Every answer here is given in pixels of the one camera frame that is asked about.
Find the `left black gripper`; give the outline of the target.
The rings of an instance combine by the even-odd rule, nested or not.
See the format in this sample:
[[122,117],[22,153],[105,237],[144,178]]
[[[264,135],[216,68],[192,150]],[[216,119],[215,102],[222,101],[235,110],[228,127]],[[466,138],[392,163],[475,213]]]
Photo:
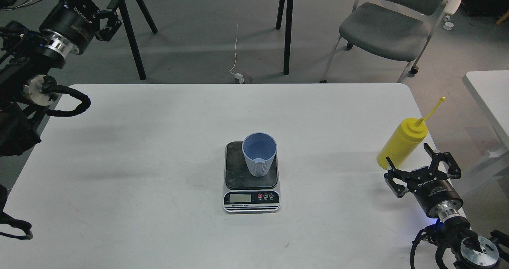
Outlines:
[[[58,33],[68,39],[81,55],[89,46],[94,35],[98,41],[109,42],[119,30],[122,22],[117,9],[122,0],[111,0],[106,10],[99,10],[92,0],[59,0],[41,24],[42,33]],[[100,21],[107,19],[104,28]]]

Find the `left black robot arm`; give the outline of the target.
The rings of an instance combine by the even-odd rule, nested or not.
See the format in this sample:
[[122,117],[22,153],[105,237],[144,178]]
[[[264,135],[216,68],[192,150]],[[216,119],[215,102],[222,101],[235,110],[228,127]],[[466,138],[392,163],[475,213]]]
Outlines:
[[121,26],[117,9],[122,0],[111,0],[100,10],[92,0],[59,0],[32,31],[11,21],[1,28],[1,156],[22,155],[40,143],[37,129],[46,115],[73,117],[85,112],[90,98],[49,75],[61,69],[70,54],[81,55],[92,39],[108,42]]

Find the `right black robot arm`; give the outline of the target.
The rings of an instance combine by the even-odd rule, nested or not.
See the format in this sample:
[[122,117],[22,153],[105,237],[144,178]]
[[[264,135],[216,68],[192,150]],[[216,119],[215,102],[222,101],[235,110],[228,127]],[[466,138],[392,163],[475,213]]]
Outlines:
[[469,221],[459,213],[463,200],[449,182],[459,179],[461,170],[449,152],[435,152],[425,143],[431,157],[429,166],[411,172],[397,169],[387,157],[388,171],[384,180],[397,198],[412,193],[428,218],[436,219],[432,225],[421,229],[412,241],[410,267],[415,268],[415,252],[423,240],[436,246],[435,262],[440,269],[447,266],[443,255],[447,249],[453,253],[456,269],[497,269],[501,260],[508,261],[508,253],[501,246],[508,246],[508,235],[491,231],[489,238],[478,235]]

